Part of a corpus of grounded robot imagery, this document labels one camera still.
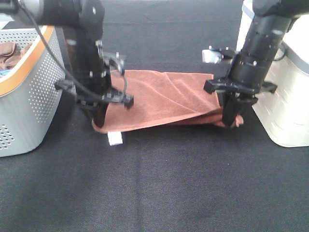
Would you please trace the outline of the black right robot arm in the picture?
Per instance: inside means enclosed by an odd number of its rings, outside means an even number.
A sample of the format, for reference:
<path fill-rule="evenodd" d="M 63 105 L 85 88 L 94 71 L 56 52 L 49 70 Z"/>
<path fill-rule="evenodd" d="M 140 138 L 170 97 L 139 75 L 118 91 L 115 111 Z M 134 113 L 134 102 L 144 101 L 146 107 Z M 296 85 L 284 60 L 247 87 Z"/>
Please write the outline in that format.
<path fill-rule="evenodd" d="M 232 126 L 236 116 L 256 104 L 256 94 L 274 93 L 277 85 L 265 80 L 277 51 L 297 19 L 309 13 L 307 0 L 254 0 L 254 16 L 240 51 L 209 46 L 202 51 L 204 63 L 230 61 L 225 76 L 205 82 L 204 90 L 223 93 L 225 126 Z"/>

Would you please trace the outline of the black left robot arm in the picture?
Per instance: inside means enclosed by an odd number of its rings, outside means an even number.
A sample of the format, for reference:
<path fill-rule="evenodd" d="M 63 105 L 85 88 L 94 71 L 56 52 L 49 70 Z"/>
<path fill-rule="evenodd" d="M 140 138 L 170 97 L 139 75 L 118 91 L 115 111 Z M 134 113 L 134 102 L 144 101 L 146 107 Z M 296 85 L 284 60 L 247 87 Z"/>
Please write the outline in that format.
<path fill-rule="evenodd" d="M 102 128 L 110 103 L 132 107 L 134 97 L 112 86 L 111 67 L 125 76 L 124 61 L 118 54 L 103 52 L 103 20 L 105 8 L 100 0 L 2 0 L 1 13 L 24 24 L 33 25 L 46 50 L 67 78 L 54 83 L 56 90 L 75 96 L 75 101 L 92 123 Z M 75 31 L 73 60 L 77 67 L 68 71 L 60 64 L 43 37 L 39 26 L 68 27 Z"/>

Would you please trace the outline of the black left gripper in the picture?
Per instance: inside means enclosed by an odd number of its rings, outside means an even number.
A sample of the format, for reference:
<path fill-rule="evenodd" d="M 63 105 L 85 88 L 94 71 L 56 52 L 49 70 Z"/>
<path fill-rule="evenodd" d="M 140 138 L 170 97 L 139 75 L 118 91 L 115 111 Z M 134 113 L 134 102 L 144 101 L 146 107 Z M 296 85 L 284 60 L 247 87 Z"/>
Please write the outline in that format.
<path fill-rule="evenodd" d="M 122 104 L 126 109 L 133 106 L 133 95 L 127 94 L 127 80 L 124 69 L 125 56 L 116 53 L 104 53 L 102 74 L 100 76 L 88 76 L 80 81 L 87 89 L 87 92 L 80 90 L 76 81 L 65 79 L 55 82 L 56 90 L 63 90 L 75 97 L 76 103 L 87 110 L 95 110 L 93 115 L 94 124 L 102 128 L 105 122 L 106 111 L 109 103 Z M 111 68 L 119 72 L 119 76 L 124 80 L 123 90 L 118 90 L 112 86 Z"/>

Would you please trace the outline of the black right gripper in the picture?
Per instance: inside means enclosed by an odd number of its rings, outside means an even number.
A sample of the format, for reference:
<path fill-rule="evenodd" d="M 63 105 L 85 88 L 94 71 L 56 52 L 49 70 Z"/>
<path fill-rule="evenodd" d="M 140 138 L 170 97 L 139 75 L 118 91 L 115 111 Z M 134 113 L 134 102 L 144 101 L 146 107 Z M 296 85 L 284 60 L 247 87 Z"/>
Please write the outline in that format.
<path fill-rule="evenodd" d="M 236 116 L 258 102 L 256 94 L 260 92 L 273 94 L 277 90 L 278 86 L 265 81 L 265 77 L 275 60 L 278 48 L 269 46 L 263 59 L 242 51 L 236 52 L 230 47 L 218 49 L 224 56 L 221 63 L 231 63 L 231 67 L 225 76 L 206 81 L 204 90 L 209 94 L 224 93 L 222 122 L 231 127 Z"/>

